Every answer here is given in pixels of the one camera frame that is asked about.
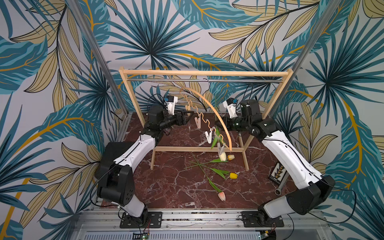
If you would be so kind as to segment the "pink tulip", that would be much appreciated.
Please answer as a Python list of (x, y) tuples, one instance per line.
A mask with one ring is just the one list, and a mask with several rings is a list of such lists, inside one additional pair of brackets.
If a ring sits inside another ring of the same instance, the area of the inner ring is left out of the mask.
[(194, 157), (194, 160), (195, 160), (195, 163), (197, 164), (197, 166), (202, 170), (204, 176), (207, 178), (211, 187), (217, 192), (219, 199), (222, 202), (225, 202), (226, 201), (226, 195), (225, 195), (224, 191), (222, 191), (220, 188), (217, 187), (217, 185), (206, 174), (205, 169), (209, 169), (209, 170), (213, 171), (214, 173), (218, 174), (219, 176), (221, 176), (224, 179), (226, 179), (225, 173), (221, 170), (216, 169), (216, 168), (207, 167), (206, 165), (201, 164), (196, 157)]

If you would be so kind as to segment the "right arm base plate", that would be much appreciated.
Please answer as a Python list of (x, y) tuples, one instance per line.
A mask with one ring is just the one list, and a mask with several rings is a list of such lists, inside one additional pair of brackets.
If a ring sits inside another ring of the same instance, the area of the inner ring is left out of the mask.
[(284, 227), (282, 217), (270, 218), (262, 211), (243, 211), (241, 217), (245, 228), (281, 228)]

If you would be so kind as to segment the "cream white tulip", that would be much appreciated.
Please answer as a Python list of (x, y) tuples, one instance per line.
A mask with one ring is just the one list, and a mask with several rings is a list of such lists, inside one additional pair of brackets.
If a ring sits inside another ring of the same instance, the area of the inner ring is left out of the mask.
[(225, 153), (226, 144), (224, 142), (224, 137), (221, 136), (220, 131), (215, 127), (212, 128), (212, 133), (213, 140), (211, 148), (213, 149), (214, 147), (217, 147), (220, 161), (225, 162), (227, 159), (227, 155)]

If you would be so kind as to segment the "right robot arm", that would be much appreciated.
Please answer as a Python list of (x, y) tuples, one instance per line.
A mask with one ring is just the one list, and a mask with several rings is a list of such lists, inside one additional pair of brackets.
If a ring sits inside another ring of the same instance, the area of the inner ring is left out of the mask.
[(311, 166), (294, 148), (275, 120), (263, 119), (257, 100), (240, 102), (240, 116), (236, 113), (237, 104), (234, 98), (223, 102), (229, 113), (229, 116), (223, 118), (227, 130), (247, 131), (257, 138), (275, 155), (297, 187), (296, 191), (261, 205), (259, 210), (264, 217), (275, 219), (291, 213), (305, 215), (323, 203), (335, 186), (335, 180), (323, 176)]

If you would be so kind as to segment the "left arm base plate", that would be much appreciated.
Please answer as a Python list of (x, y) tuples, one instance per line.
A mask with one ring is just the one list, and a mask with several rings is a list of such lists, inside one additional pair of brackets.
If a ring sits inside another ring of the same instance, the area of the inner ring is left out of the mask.
[(144, 229), (144, 227), (151, 229), (160, 229), (162, 225), (162, 212), (146, 212), (138, 218), (123, 213), (120, 222), (121, 229)]

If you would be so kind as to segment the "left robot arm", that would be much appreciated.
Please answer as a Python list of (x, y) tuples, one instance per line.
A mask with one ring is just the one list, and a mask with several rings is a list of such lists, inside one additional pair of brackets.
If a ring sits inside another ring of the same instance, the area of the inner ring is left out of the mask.
[(96, 173), (99, 180), (97, 196), (121, 207), (130, 217), (144, 218), (146, 205), (135, 195), (134, 172), (158, 145), (165, 129), (186, 125), (193, 115), (192, 111), (169, 113), (162, 105), (151, 106), (148, 121), (138, 139), (119, 157), (108, 155), (101, 160)]

